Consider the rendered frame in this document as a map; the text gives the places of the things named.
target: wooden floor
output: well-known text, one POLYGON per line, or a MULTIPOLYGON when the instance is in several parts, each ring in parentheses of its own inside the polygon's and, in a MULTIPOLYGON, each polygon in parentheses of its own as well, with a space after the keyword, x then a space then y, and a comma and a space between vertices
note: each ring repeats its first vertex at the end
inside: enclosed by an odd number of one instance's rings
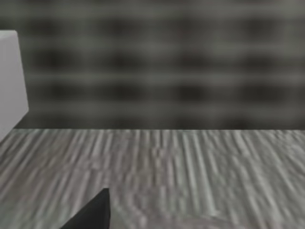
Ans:
POLYGON ((305 132, 19 129, 0 144, 0 229, 58 229, 103 187, 111 229, 302 229, 305 132))

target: plaid wall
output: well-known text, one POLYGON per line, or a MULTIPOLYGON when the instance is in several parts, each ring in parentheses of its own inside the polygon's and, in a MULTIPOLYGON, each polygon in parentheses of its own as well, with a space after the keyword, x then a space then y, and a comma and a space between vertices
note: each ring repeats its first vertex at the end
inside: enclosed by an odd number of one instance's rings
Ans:
POLYGON ((2 0, 19 32, 20 128, 305 127, 305 3, 2 0))

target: white object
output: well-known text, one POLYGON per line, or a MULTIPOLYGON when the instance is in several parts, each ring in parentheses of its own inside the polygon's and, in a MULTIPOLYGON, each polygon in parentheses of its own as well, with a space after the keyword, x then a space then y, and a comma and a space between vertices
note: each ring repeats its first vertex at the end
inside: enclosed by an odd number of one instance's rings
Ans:
POLYGON ((16 31, 0 31, 0 141, 29 111, 16 31))

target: plaid fabric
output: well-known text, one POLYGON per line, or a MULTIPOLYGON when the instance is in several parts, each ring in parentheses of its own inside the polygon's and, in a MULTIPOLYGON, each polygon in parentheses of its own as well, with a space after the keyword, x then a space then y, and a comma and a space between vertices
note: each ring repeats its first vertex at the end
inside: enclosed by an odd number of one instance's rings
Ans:
POLYGON ((22 128, 305 127, 301 1, 3 0, 22 128))

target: blurry wall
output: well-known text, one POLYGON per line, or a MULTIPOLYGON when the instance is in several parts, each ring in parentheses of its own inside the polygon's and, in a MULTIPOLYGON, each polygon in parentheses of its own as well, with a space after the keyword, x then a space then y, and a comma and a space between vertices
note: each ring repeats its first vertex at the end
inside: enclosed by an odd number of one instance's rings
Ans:
POLYGON ((304 19, 295 0, 1 0, 17 127, 304 128, 304 19))

